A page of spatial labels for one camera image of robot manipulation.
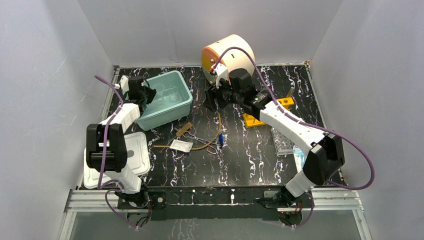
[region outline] gray wall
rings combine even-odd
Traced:
[[[238,34],[257,63],[310,60],[342,0],[78,0],[121,67],[200,65],[201,51]]]
[[[327,125],[374,162],[359,192],[374,239],[424,236],[423,13],[422,0],[345,0],[311,62]],[[348,182],[366,183],[363,157],[345,154]]]
[[[113,66],[76,0],[1,1],[0,56],[0,238],[56,239]]]

